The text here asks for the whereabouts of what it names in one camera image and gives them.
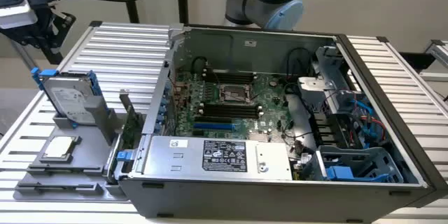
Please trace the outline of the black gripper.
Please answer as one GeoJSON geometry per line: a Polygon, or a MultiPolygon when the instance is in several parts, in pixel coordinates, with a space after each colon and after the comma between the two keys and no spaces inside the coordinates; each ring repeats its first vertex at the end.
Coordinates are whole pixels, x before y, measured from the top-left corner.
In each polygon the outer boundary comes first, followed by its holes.
{"type": "Polygon", "coordinates": [[[60,12],[55,0],[1,0],[1,34],[21,46],[39,49],[52,65],[76,17],[60,12]]]}

